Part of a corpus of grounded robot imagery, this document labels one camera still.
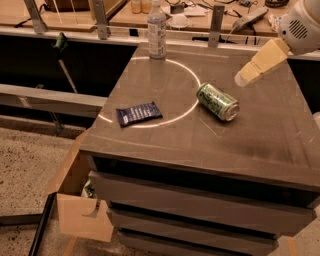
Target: blue wrapper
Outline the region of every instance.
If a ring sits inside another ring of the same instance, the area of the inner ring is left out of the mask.
[[[123,127],[162,117],[160,110],[154,102],[126,109],[117,108],[116,112],[119,123]]]

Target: box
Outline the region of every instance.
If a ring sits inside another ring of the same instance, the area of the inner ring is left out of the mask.
[[[103,200],[80,197],[91,171],[79,148],[88,130],[78,136],[57,170],[46,194],[57,192],[60,232],[77,237],[110,242],[113,226],[107,215],[108,206]]]

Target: soda can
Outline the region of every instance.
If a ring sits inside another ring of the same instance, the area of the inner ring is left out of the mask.
[[[199,102],[222,121],[231,121],[238,114],[239,102],[210,83],[201,85],[197,92]]]

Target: concrete floor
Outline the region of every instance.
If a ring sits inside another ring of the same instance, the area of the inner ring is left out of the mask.
[[[59,137],[50,123],[0,116],[0,216],[41,213],[44,189],[83,129],[67,127]],[[38,255],[131,255],[156,256],[121,245],[117,235],[111,243],[63,235],[59,232],[54,204]],[[0,228],[0,256],[28,255],[36,226]],[[295,237],[281,237],[279,247],[268,256],[320,255],[320,218]]]

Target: cardboard flap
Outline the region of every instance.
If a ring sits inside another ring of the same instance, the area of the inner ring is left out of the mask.
[[[60,232],[83,238],[110,242],[113,226],[106,214],[108,206],[97,199],[57,194]]]
[[[49,186],[47,186],[45,190],[45,195],[52,194],[54,192],[60,192],[64,190],[64,188],[67,188],[68,191],[66,192],[68,193],[76,193],[76,192],[79,193],[81,191],[81,188],[79,188],[79,184],[80,184],[79,179],[83,179],[84,176],[88,176],[90,168],[85,157],[79,155],[79,148],[82,141],[86,137],[88,131],[89,130],[84,131],[73,142],[66,157],[64,158],[63,162],[59,166],[55,177],[51,180]],[[72,172],[74,171],[77,171],[80,174],[77,176],[72,175]],[[67,176],[68,176],[68,180],[66,182],[67,186],[65,185],[64,188],[62,188],[62,184],[64,183],[64,180],[66,179]]]

